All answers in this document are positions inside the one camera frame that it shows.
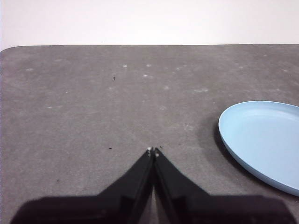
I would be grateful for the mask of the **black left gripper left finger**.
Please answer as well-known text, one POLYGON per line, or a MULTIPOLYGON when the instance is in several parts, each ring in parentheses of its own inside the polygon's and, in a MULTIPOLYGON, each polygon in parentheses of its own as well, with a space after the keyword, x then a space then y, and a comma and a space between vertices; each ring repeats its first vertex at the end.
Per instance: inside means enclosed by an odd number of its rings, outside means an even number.
POLYGON ((42 197, 24 203, 13 224, 136 224, 152 192, 152 148, 119 179, 93 196, 42 197))

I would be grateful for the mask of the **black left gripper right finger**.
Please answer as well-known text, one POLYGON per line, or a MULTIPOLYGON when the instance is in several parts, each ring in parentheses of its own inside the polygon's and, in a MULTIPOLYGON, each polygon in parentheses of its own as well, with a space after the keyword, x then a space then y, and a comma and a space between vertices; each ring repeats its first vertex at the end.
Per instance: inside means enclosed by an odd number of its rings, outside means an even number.
POLYGON ((257 195, 213 196, 153 150, 155 190, 173 224, 294 224, 280 200, 257 195))

